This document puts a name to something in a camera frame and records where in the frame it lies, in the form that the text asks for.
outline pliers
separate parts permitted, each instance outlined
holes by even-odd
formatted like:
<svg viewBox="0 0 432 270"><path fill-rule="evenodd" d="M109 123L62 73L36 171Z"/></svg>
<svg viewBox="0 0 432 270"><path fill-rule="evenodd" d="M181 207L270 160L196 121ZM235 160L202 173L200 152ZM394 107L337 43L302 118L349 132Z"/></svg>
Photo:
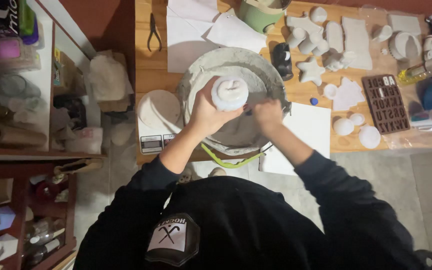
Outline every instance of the pliers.
<svg viewBox="0 0 432 270"><path fill-rule="evenodd" d="M154 33L157 40L159 41L159 50L158 51L160 52L162 44L161 44L161 39L159 38L159 35L156 32L156 21L155 21L155 17L153 15L153 13L151 13L151 19L150 19L149 27L150 27L151 33L149 34L149 37L148 37L148 50L151 52L151 48L149 47L149 42L151 41L151 37L153 36L153 33Z"/></svg>

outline person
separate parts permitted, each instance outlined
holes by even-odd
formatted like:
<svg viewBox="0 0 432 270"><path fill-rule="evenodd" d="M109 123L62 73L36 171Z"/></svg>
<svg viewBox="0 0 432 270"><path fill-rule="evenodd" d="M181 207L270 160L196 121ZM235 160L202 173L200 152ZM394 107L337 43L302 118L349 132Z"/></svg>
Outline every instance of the person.
<svg viewBox="0 0 432 270"><path fill-rule="evenodd" d="M288 130L279 100L252 106L254 119L316 198L324 233L281 193L245 179L176 184L194 148L243 112L216 110L215 79L197 93L183 130L117 190L74 269L424 269L393 208Z"/></svg>

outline white mug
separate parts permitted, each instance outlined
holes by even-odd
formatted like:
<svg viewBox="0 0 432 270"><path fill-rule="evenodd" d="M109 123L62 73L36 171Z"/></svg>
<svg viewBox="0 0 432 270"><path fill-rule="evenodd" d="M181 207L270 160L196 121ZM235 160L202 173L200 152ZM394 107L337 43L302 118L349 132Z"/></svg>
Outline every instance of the white mug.
<svg viewBox="0 0 432 270"><path fill-rule="evenodd" d="M411 116L411 126L419 131L432 131L432 109Z"/></svg>

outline digital kitchen scale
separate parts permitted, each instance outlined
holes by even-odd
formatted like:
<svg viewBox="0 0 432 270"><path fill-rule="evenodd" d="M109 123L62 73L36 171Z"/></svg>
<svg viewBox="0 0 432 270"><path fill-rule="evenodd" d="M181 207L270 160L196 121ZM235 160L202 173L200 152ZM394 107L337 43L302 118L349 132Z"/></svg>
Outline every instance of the digital kitchen scale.
<svg viewBox="0 0 432 270"><path fill-rule="evenodd" d="M153 90L138 103L139 149L158 154L183 129L178 98L166 90Z"/></svg>

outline wooden table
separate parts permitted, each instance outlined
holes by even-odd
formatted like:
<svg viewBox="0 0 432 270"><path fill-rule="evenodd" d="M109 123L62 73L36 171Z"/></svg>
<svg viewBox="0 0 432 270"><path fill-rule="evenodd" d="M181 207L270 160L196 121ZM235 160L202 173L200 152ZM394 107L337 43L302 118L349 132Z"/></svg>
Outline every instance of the wooden table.
<svg viewBox="0 0 432 270"><path fill-rule="evenodd" d="M166 3L162 0L136 0L135 11L136 11L136 23L135 23L135 49L136 49L136 104L140 101L141 97L155 89L165 89L169 92L176 92L176 86L183 76L182 73L168 73L167 72L167 35L166 35ZM327 20L322 23L325 27L328 21L336 21L341 23L343 16L357 19L365 19L367 24L368 32L377 26L383 26L387 24L387 13L380 10L369 10L359 9L351 7L343 7L337 5L324 5L307 2L296 2L293 1L287 9L287 15L290 16L302 16L304 11L309 10L314 6L323 7L327 13ZM231 7L239 7L238 0L218 0L219 12L225 12ZM156 21L156 27L163 43L163 49L158 51L158 41L153 38L150 43L152 52L147 49L147 39L150 33L149 30L149 19L150 14L154 14ZM422 39L426 33L429 32L427 24L424 22L424 16L418 15L420 21L420 27ZM285 42L286 38L290 34L288 27L285 26L284 16L275 24L275 29L267 38L267 47L263 48L260 55L271 61L270 52L273 47L281 42ZM298 62L306 61L308 55L303 55L297 48L291 49L291 59L293 62L293 73L294 78L286 81L286 92L287 99L292 102L310 104L310 98L317 98L319 103L317 106L331 108L332 101L322 97L322 92L326 84L334 84L339 86L341 84L341 78L347 77L352 81L356 81L360 86L362 85L361 78L364 76L381 75L381 74L393 74L397 75L398 70L401 68L407 68L411 65L421 63L421 59L405 63L405 66L398 66L397 61L388 53L383 55L381 49L387 49L388 42L381 43L370 43L370 52L373 60L373 70L361 70L348 68L345 70L339 70L337 72L331 72L327 70L322 76L323 84L317 87L312 82L300 83L298 79L298 68L294 65ZM322 57L316 57L318 64L322 66ZM419 104L419 99L416 91L416 86L410 85L401 87L403 94L406 110L411 110L411 107ZM332 119L335 117L348 117L353 113L361 113L365 116L366 122L374 126L373 119L370 114L369 106L366 102L359 102L357 106L351 107L349 111L333 111ZM337 135L333 129L331 129L331 152L353 152L353 151L366 151L363 145L361 145L358 138L359 127L355 127L355 131L347 136ZM418 147L428 148L432 147L432 132L426 132L424 138L422 138L421 132L416 132L414 129L405 132L396 133L396 135L386 136L381 139L381 143L376 147L376 150L385 149L398 149L407 147ZM139 141L138 130L136 128L136 139ZM253 156L255 153L249 153L243 156L226 156L218 153L222 159L237 159L246 158ZM142 164L151 161L154 155L143 155L140 151L137 151L137 163ZM191 156L190 161L205 161L211 158L203 150L195 150Z"/></svg>

